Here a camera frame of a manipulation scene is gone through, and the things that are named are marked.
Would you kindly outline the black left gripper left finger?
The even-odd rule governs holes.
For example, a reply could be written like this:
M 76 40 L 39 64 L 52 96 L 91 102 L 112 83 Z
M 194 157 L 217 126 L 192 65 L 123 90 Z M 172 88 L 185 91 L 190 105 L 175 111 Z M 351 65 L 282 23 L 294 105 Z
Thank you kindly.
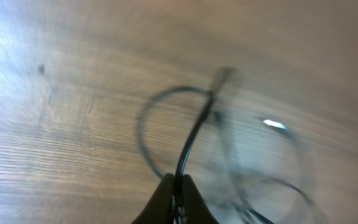
M 165 174 L 144 209 L 132 224 L 172 224 L 173 174 Z

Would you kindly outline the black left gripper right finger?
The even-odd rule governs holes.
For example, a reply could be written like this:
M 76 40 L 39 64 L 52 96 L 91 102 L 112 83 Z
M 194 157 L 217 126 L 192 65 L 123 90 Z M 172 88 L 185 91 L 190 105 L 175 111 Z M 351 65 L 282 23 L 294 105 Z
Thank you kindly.
M 187 224 L 219 224 L 206 206 L 190 175 L 182 178 L 183 207 Z

